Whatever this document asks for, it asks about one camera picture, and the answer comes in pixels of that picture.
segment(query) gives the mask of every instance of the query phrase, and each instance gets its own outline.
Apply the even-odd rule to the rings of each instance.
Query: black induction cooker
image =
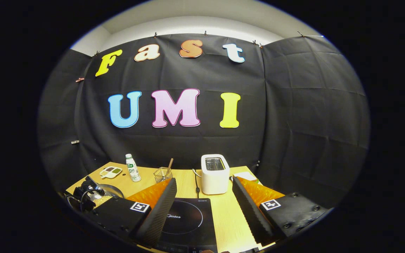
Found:
[[[176,197],[154,248],[171,253],[200,253],[206,249],[218,253],[210,199]]]

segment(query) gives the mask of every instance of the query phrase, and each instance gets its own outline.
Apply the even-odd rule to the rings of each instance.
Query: pink letter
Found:
[[[171,125],[176,125],[180,112],[182,120],[179,122],[183,127],[196,127],[200,120],[196,115],[196,97],[199,95],[198,89],[185,89],[180,94],[175,103],[168,91],[154,91],[151,96],[156,100],[156,120],[153,127],[164,128],[167,122],[164,120],[164,113]]]

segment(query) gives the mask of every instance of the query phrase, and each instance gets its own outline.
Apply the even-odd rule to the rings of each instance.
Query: bottle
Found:
[[[134,182],[140,181],[142,178],[140,177],[139,170],[137,169],[137,165],[134,162],[131,154],[126,154],[126,165],[127,169],[129,170],[130,179]]]

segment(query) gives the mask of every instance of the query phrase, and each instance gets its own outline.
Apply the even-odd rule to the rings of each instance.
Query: metal basket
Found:
[[[167,180],[169,178],[173,177],[172,170],[170,170],[167,174],[167,167],[160,167],[156,171],[154,171],[154,179],[156,180],[156,183],[160,183],[164,180]]]

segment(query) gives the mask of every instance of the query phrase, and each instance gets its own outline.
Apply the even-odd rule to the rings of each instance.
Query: wooden table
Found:
[[[123,171],[116,176],[114,179],[101,178],[99,173],[108,166],[115,166],[122,168]],[[109,162],[101,168],[90,173],[90,177],[99,184],[110,184],[116,186],[122,191],[125,197],[129,197],[142,189],[152,186],[156,183],[154,180],[153,173],[157,168],[145,168],[138,167],[141,181],[133,182],[130,179],[129,171],[125,164],[119,164],[114,162]],[[251,171],[246,166],[230,168],[230,176],[235,173],[240,173],[243,171]],[[196,172],[201,175],[201,170],[196,170]],[[176,170],[172,169],[173,177],[176,179],[177,194],[176,197],[188,197],[196,198],[196,185],[195,185],[195,174],[191,169],[188,170]],[[77,181],[72,186],[70,186],[67,191],[72,193],[74,188],[81,186],[85,178]],[[198,186],[201,189],[201,178],[197,177]],[[248,223],[238,205],[237,199],[232,192],[232,182],[228,185],[228,191],[224,194],[218,195],[206,195],[202,191],[199,193],[199,197],[207,197],[212,203],[212,215],[213,223],[215,226],[215,236],[217,238],[217,249],[221,253],[223,251],[229,251],[231,253],[238,253],[242,251],[249,250],[251,248],[259,248],[262,250],[267,248],[274,243],[262,247],[260,244],[256,244],[254,237],[249,230]],[[156,249],[148,249],[143,246],[137,245],[140,248],[146,250],[160,253],[162,251]]]

